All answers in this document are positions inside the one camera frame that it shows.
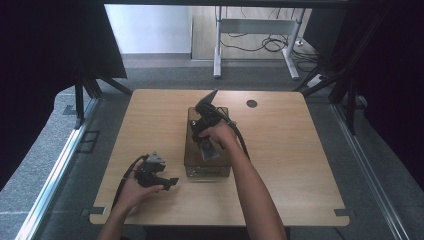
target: left hand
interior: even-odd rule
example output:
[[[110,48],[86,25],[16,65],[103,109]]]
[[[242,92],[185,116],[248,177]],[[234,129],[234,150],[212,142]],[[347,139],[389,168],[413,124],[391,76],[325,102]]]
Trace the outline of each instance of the left hand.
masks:
[[[131,208],[139,204],[143,199],[151,195],[152,193],[157,193],[163,189],[163,185],[155,185],[148,188],[144,188],[138,184],[137,180],[134,178],[134,172],[140,168],[143,160],[138,161],[133,171],[128,175],[124,186],[122,187],[121,194],[115,205],[119,208],[124,208],[127,211],[130,211]]]

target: white wall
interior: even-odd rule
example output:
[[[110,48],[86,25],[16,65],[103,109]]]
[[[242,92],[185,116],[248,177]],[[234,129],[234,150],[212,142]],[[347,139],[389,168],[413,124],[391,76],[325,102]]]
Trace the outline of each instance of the white wall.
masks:
[[[105,7],[121,54],[191,52],[189,6]]]

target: table top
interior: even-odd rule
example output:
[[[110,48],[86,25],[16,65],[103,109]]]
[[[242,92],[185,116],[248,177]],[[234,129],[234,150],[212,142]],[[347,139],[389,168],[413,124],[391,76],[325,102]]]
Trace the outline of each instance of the table top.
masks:
[[[122,175],[139,156],[157,151],[166,159],[160,177],[179,177],[176,186],[146,199],[126,224],[244,226],[232,173],[198,181],[186,177],[187,111],[209,90],[136,90],[112,151],[92,214],[106,221]],[[247,106],[255,100],[257,106]],[[334,176],[305,100],[295,92],[218,91],[216,107],[227,107],[246,142],[251,161],[287,226],[345,226]]]

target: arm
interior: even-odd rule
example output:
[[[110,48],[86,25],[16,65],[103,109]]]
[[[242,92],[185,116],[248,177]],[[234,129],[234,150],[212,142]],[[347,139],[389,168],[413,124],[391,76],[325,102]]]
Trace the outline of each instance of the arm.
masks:
[[[143,161],[139,161],[134,166],[133,170],[138,169],[142,162]],[[162,189],[163,185],[156,185],[148,188],[140,186],[137,183],[137,180],[134,178],[134,171],[132,171],[127,181],[125,182],[124,187],[122,188],[115,207],[110,212],[109,218],[106,220],[106,223],[103,226],[97,239],[120,239],[125,218],[131,209],[152,193],[159,192]]]
[[[199,136],[210,135],[229,152],[240,205],[252,240],[287,239],[283,222],[262,178],[244,154],[234,131],[221,121]]]

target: black curtain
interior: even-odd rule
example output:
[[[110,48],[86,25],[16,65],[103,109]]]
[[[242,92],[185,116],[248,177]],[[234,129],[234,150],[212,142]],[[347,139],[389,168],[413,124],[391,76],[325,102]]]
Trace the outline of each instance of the black curtain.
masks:
[[[424,189],[424,20],[395,0],[356,71],[365,116]]]
[[[60,91],[80,76],[126,78],[126,73],[102,4],[3,0],[0,31],[3,189]]]

